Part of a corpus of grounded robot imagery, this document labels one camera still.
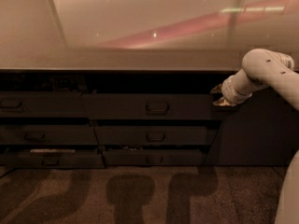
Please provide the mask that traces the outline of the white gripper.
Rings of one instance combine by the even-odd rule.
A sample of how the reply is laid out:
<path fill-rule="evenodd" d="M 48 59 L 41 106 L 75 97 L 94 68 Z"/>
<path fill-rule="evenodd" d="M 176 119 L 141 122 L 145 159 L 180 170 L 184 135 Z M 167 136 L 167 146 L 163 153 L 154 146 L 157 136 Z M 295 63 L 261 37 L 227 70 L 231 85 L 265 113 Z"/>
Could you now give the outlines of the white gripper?
<path fill-rule="evenodd" d="M 221 93 L 223 97 L 213 102 L 214 106 L 235 106 L 246 102 L 252 94 L 240 94 L 233 87 L 233 81 L 231 77 L 225 79 L 221 84 L 215 86 L 210 93 L 218 94 Z"/>

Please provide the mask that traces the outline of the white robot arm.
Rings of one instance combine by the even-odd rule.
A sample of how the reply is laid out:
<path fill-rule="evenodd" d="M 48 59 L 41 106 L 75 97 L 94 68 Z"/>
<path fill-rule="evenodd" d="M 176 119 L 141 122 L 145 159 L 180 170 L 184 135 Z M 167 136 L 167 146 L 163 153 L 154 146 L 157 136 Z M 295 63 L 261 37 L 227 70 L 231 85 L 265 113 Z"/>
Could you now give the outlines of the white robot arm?
<path fill-rule="evenodd" d="M 240 105 L 254 92 L 271 87 L 298 111 L 299 74 L 293 68 L 294 60 L 287 54 L 252 49 L 242 59 L 241 69 L 210 91 L 221 95 L 213 105 Z M 299 151 L 295 152 L 283 181 L 275 224 L 299 224 Z"/>

